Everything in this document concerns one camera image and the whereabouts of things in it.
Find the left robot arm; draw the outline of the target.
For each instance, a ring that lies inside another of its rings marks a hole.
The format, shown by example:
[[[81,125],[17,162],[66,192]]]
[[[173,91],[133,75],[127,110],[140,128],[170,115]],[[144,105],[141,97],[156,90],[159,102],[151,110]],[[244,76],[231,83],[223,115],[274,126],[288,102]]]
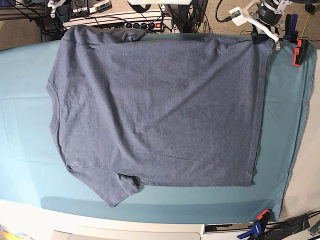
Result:
[[[293,2],[290,0],[253,0],[247,7],[251,19],[258,22],[265,29],[251,23],[251,39],[255,45],[271,39],[275,50],[281,49],[279,26],[285,14],[285,8]]]

